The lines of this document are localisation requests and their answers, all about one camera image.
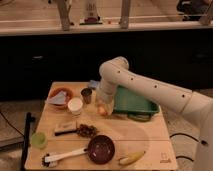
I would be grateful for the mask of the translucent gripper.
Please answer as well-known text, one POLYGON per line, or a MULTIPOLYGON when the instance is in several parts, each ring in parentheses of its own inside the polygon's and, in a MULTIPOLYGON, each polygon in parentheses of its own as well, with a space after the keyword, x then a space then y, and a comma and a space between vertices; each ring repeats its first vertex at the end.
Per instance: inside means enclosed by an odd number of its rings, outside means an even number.
POLYGON ((111 115, 114 109, 114 98, 113 96, 106 94, 103 92, 100 88, 96 89, 96 106, 97 106, 97 111, 98 107, 102 106, 105 108, 107 111, 108 115, 111 115))

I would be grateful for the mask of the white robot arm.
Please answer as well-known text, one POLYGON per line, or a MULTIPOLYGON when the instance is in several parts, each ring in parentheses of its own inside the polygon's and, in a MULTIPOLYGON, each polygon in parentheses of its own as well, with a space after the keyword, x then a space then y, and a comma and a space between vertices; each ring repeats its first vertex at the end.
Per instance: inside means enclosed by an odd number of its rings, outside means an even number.
POLYGON ((97 97, 110 104, 118 86, 165 106, 197 126, 200 131, 193 171, 213 171, 213 98, 129 70, 128 60, 116 57, 100 65, 97 97))

